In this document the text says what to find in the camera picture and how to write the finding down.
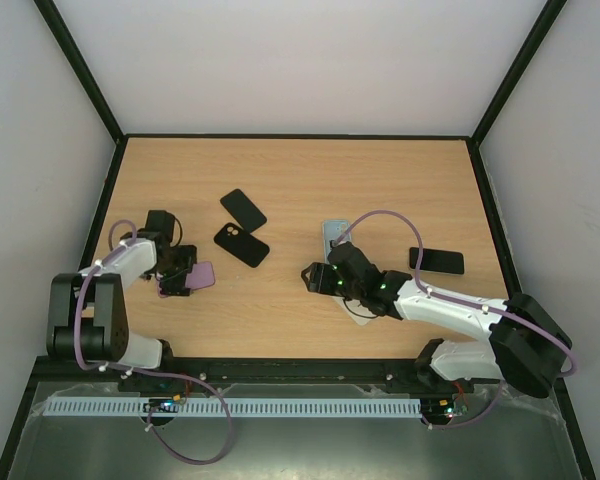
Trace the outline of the purple phone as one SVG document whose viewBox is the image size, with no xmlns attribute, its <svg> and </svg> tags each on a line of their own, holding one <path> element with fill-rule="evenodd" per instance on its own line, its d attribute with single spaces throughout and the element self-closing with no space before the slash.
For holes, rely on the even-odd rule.
<svg viewBox="0 0 600 480">
<path fill-rule="evenodd" d="M 189 272 L 182 272 L 171 279 L 167 277 L 159 278 L 157 285 L 161 284 L 163 287 L 170 289 L 189 288 L 193 293 L 194 291 L 209 288 L 215 283 L 216 278 L 212 263 L 203 261 L 194 264 Z"/>
</svg>

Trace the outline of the black phone case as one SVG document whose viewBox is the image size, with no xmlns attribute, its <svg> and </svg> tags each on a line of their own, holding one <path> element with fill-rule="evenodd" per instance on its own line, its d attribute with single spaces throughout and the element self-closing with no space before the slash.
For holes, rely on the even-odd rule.
<svg viewBox="0 0 600 480">
<path fill-rule="evenodd" d="M 225 224 L 214 243 L 251 268 L 257 268 L 269 255 L 270 247 L 234 223 Z"/>
</svg>

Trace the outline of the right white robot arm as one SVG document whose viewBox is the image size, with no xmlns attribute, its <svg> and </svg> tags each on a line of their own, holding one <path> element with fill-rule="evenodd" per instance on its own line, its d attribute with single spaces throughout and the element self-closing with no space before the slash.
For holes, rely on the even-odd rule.
<svg viewBox="0 0 600 480">
<path fill-rule="evenodd" d="M 490 379 L 545 398 L 569 359 L 571 339 L 524 293 L 504 300 L 440 289 L 411 273 L 379 270 L 350 242 L 333 247 L 326 262 L 310 264 L 301 278 L 311 293 L 358 302 L 371 319 L 421 321 L 469 337 L 427 344 L 416 379 L 430 392 L 449 381 Z"/>
</svg>

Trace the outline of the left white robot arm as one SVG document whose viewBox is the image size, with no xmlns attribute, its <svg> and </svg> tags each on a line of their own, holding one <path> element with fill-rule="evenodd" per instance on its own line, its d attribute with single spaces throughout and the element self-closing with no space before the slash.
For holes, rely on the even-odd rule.
<svg viewBox="0 0 600 480">
<path fill-rule="evenodd" d="M 126 219 L 113 224 L 107 255 L 51 282 L 46 349 L 50 357 L 75 360 L 83 370 L 120 367 L 126 375 L 158 370 L 173 358 L 170 343 L 131 330 L 125 291 L 153 280 L 161 297 L 187 297 L 197 248 L 182 242 L 179 219 L 151 210 L 141 228 Z"/>
</svg>

